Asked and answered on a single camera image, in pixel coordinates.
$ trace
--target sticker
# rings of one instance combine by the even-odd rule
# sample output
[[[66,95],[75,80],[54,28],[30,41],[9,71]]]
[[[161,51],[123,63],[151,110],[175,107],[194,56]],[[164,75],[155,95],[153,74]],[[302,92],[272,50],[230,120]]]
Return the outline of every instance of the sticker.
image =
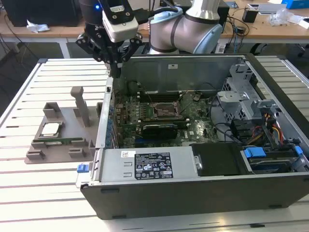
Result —
[[[135,178],[137,180],[173,178],[169,152],[135,154]]]
[[[169,69],[178,69],[178,64],[169,64]]]
[[[134,157],[136,151],[121,151],[121,158]]]

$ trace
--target black cover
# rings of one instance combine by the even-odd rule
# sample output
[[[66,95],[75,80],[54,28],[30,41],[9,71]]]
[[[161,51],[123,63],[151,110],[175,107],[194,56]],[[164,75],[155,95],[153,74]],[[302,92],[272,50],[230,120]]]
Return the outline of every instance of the black cover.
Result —
[[[15,27],[35,24],[75,27],[82,18],[78,0],[2,0]]]
[[[202,169],[199,176],[245,175],[249,174],[240,153],[234,143],[191,144],[194,156],[198,156]]]
[[[309,192],[308,175],[88,186],[82,194],[103,220],[285,208]]]

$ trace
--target workbench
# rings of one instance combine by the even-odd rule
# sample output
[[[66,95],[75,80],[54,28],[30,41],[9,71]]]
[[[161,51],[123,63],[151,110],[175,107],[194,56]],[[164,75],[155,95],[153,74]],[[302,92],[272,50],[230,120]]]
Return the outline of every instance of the workbench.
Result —
[[[267,0],[236,0],[239,9],[244,8],[248,3],[266,3]],[[237,9],[230,9],[229,14],[241,20],[244,10],[233,12]],[[309,9],[290,10],[290,12],[301,15],[309,16]],[[19,40],[15,38],[12,32],[8,29],[4,21],[5,12],[0,15],[0,33],[6,42],[18,43]],[[309,44],[309,30],[304,29],[299,25],[290,23],[287,26],[272,27],[267,22],[268,15],[257,15],[254,23],[248,23],[250,33],[244,38],[243,43],[269,43],[269,44]],[[64,58],[70,58],[70,53],[67,43],[74,43],[77,37],[84,31],[84,21],[82,20],[77,27],[51,27],[50,31],[40,32],[38,34],[30,32],[26,27],[15,28],[9,23],[13,32],[26,43],[58,43]],[[140,26],[139,32],[143,35],[143,41],[148,41],[148,30],[145,25]],[[233,35],[233,30],[230,24],[226,24],[224,32],[221,34],[217,46],[217,53],[223,51],[223,47],[229,42]]]
[[[309,118],[309,84],[304,76],[287,60],[257,58]],[[102,221],[76,187],[79,163],[25,164],[45,103],[75,107],[71,87],[83,86],[87,105],[95,106],[104,98],[107,77],[104,64],[93,59],[49,59],[40,60],[22,85],[0,118],[1,232],[296,232],[309,228],[309,195],[285,209]],[[259,85],[266,98],[271,98]]]

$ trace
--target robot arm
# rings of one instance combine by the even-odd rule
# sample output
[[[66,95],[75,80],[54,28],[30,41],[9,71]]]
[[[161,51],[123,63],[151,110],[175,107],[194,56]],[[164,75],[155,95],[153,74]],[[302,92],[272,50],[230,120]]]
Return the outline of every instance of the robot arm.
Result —
[[[194,0],[183,16],[181,8],[133,11],[128,0],[79,0],[85,19],[84,33],[76,43],[97,61],[103,61],[110,76],[120,77],[122,62],[128,61],[142,45],[138,25],[151,21],[151,52],[178,49],[206,53],[216,45],[222,28],[218,25],[219,0]],[[130,45],[120,49],[125,40]]]

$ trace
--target warning label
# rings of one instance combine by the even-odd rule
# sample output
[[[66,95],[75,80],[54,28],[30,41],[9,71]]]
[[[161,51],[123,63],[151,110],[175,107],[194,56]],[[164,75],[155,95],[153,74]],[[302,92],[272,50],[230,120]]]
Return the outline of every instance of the warning label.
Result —
[[[135,154],[135,178],[137,180],[173,178],[169,152]]]

